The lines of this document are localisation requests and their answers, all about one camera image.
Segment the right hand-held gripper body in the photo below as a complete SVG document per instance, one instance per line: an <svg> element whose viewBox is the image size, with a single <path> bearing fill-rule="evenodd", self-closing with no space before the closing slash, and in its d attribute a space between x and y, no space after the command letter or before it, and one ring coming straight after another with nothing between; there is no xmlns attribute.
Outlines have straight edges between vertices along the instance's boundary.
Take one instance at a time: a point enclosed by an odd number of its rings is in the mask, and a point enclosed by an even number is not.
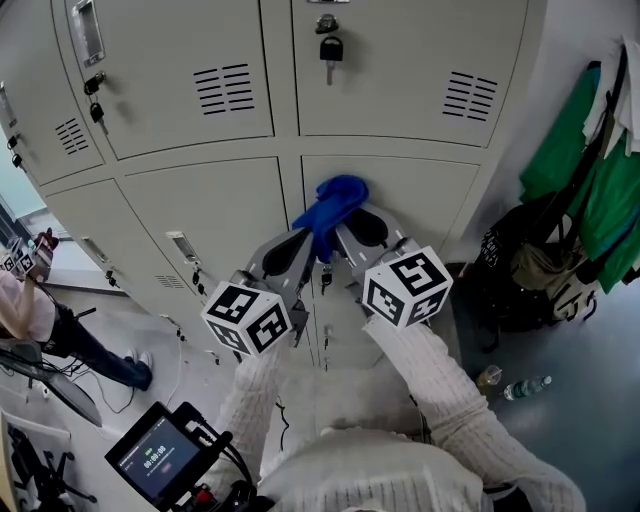
<svg viewBox="0 0 640 512"><path fill-rule="evenodd" d="M361 304L394 328L405 329L437 314L452 285L434 249L406 239L366 269Z"/></svg>

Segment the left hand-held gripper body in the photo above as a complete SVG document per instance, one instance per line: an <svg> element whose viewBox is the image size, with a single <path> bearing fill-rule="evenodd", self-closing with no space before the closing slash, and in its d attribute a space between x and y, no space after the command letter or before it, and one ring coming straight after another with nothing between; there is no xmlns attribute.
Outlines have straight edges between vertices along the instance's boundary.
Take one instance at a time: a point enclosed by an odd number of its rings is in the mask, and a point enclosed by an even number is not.
<svg viewBox="0 0 640 512"><path fill-rule="evenodd" d="M299 280L238 270L228 280L209 280L201 318L215 339L238 356L259 356L280 342L295 347L309 313L301 299L309 272Z"/></svg>

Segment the blue cloth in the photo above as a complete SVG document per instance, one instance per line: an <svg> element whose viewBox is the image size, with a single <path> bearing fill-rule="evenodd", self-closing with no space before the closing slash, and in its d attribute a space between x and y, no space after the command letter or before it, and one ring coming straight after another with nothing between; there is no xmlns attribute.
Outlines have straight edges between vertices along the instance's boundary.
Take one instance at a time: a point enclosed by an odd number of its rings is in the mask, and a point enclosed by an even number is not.
<svg viewBox="0 0 640 512"><path fill-rule="evenodd" d="M309 229L313 233L312 254L329 263L337 250L336 227L369 198L366 182L352 175L332 177L316 189L316 201L293 224L293 229Z"/></svg>

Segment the grey metal locker cabinet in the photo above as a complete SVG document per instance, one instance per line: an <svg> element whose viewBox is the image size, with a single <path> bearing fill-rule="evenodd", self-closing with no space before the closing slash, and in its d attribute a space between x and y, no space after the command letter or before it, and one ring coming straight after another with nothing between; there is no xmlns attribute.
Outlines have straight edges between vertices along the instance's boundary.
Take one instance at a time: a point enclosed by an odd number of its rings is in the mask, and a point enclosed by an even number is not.
<svg viewBox="0 0 640 512"><path fill-rule="evenodd" d="M478 167L504 151L548 0L0 0L0 127L46 206L145 309L212 349L194 273L227 279L308 203L304 156ZM343 61L326 84L317 19ZM97 93L109 135L89 114Z"/></svg>

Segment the person's right forearm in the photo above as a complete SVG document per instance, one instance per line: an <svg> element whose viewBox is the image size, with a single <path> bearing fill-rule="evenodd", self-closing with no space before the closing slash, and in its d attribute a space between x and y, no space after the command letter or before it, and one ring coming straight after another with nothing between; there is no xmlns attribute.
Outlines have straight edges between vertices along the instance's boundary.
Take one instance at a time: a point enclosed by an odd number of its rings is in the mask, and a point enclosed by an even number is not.
<svg viewBox="0 0 640 512"><path fill-rule="evenodd" d="M406 381L435 446L453 455L489 486L506 481L489 431L496 425L496 417L449 356L442 339L423 325L397 331L377 317L367 320L363 330Z"/></svg>

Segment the black bag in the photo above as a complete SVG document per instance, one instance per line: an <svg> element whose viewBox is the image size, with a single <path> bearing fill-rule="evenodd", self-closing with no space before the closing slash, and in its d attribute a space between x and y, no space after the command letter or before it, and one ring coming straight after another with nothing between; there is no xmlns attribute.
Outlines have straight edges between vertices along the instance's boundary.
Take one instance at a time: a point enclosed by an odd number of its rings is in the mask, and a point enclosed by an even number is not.
<svg viewBox="0 0 640 512"><path fill-rule="evenodd" d="M472 281L478 299L478 326L487 329L493 340L481 345L483 353L496 350L505 332L538 330L553 323L551 304L544 292L518 286L511 277L511 261L525 243L542 245L552 241L559 226L540 232L539 218L554 197L549 193L512 208L484 235L481 250L473 264Z"/></svg>

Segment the clear plastic cup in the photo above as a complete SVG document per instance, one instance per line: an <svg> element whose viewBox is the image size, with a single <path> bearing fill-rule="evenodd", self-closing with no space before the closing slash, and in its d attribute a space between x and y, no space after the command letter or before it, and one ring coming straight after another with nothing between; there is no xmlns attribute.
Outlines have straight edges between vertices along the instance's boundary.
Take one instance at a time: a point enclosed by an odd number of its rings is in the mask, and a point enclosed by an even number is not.
<svg viewBox="0 0 640 512"><path fill-rule="evenodd" d="M475 383L481 395L491 400L499 392L503 370L497 365L489 365L476 377Z"/></svg>

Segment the khaki bag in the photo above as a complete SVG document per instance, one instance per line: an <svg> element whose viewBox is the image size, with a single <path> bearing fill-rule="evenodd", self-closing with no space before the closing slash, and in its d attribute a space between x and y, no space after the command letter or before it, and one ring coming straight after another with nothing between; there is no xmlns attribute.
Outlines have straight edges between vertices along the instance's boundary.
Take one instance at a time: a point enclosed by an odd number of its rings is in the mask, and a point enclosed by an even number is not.
<svg viewBox="0 0 640 512"><path fill-rule="evenodd" d="M583 259L582 248L567 249L560 242L540 246L525 243L511 261L511 277L521 288L552 298Z"/></svg>

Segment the black monitor screen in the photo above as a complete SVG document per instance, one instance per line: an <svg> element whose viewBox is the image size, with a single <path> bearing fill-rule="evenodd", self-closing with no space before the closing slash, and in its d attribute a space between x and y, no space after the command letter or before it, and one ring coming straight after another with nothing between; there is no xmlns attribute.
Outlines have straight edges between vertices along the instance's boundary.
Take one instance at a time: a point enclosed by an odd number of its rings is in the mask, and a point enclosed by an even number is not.
<svg viewBox="0 0 640 512"><path fill-rule="evenodd" d="M217 432L189 402L171 412L154 403L105 455L109 465L158 512L265 512L233 435ZM241 473L225 496L200 479L222 457Z"/></svg>

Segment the white patterned backpack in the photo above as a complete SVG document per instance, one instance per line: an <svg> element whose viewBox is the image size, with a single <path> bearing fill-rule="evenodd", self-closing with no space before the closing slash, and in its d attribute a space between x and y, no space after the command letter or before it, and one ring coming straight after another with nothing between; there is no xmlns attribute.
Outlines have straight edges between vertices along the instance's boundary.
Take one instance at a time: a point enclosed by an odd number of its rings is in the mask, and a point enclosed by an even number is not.
<svg viewBox="0 0 640 512"><path fill-rule="evenodd" d="M585 311L593 312L597 306L597 295L600 290L597 279L584 283L576 273L560 278L547 289L551 304L551 319L556 322L570 322L584 315Z"/></svg>

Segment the gray mesh chair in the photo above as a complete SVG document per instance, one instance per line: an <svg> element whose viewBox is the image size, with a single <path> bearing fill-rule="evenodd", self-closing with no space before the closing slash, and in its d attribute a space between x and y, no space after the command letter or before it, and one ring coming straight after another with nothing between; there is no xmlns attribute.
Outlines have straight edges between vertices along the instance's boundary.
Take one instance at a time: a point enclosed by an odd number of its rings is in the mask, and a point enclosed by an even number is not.
<svg viewBox="0 0 640 512"><path fill-rule="evenodd" d="M102 426L101 414L93 399L73 383L61 369L45 362L36 342L0 340L0 367L13 370L28 379L29 387L40 382L50 395L95 427Z"/></svg>

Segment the black clothes rack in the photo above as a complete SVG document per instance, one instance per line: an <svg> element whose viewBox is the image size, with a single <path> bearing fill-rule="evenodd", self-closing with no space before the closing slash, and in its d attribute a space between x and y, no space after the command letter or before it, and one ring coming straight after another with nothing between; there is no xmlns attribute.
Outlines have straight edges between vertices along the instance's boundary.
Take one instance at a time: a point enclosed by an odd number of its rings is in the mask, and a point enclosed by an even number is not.
<svg viewBox="0 0 640 512"><path fill-rule="evenodd" d="M556 225L559 226L559 234L561 236L560 246L564 250L570 250L575 245L579 234L580 224L586 209L586 204L588 203L589 193L585 193L583 203L579 207L571 224L571 228L566 235L563 235L562 231L563 217L574 201L580 188L583 186L583 183L587 180L595 162L598 159L604 158L614 129L616 121L615 112L625 81L627 68L627 50L625 44L622 43L620 45L620 57L618 60L615 81L614 84L606 91L604 109L596 123L596 131L591 138L586 138L589 144L583 150L581 159L578 162L568 184L554 195L552 201L544 211L544 214L539 218L538 227L540 232L548 231L551 233L552 227L555 227Z"/></svg>

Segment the green jacket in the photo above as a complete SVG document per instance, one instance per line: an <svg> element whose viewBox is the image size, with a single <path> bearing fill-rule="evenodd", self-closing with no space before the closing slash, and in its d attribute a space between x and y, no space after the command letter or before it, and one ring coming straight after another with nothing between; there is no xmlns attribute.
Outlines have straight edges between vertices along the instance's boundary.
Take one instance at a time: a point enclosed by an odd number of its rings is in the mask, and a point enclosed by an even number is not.
<svg viewBox="0 0 640 512"><path fill-rule="evenodd" d="M582 133L600 80L593 61L578 78L543 143L520 175L525 203L566 186L585 147ZM612 249L598 281L610 292L640 259L640 152L627 152L621 135L589 173L592 184L579 238L590 259Z"/></svg>

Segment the black office chair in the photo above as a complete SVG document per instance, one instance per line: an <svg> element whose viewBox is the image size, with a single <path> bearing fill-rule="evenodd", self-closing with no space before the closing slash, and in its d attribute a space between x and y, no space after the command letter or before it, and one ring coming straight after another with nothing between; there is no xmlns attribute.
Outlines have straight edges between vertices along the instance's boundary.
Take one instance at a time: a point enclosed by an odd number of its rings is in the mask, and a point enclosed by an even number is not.
<svg viewBox="0 0 640 512"><path fill-rule="evenodd" d="M10 460L18 476L14 485L32 496L28 512L78 512L75 498L98 503L96 496L74 488L65 480L67 463L75 461L71 451L63 451L58 464L54 465L54 453L44 450L44 459L41 459L24 431L9 426L8 435L12 448Z"/></svg>

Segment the white shirt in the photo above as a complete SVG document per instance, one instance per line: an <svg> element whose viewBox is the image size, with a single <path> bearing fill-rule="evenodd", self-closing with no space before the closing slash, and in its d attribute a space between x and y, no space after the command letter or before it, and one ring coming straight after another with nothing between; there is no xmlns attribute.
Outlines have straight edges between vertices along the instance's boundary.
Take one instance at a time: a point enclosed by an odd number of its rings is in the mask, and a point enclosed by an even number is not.
<svg viewBox="0 0 640 512"><path fill-rule="evenodd" d="M591 141L601 124L601 115L606 107L606 93L613 92L622 50L626 51L627 64L623 66L623 83L605 157L609 156L622 135L626 135L625 155L630 157L633 153L640 153L640 43L629 38L620 39L601 62L600 80L591 110L584 121L583 135Z"/></svg>

